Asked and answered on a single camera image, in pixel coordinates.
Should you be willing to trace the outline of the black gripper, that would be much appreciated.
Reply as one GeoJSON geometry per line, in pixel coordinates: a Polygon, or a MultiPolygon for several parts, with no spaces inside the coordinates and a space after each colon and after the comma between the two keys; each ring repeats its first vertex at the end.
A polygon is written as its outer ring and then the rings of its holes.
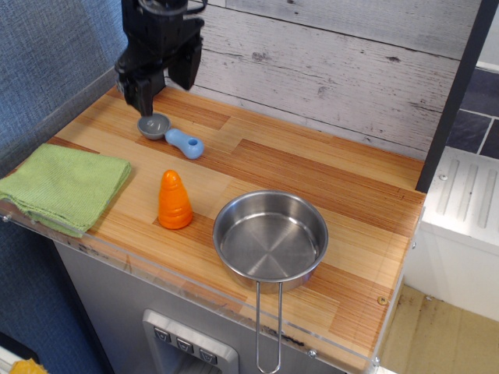
{"type": "Polygon", "coordinates": [[[165,87],[164,71],[184,90],[194,85],[200,66],[205,3],[122,1],[122,28],[128,45],[115,64],[118,88],[142,117],[153,114],[154,96],[165,87]]]}

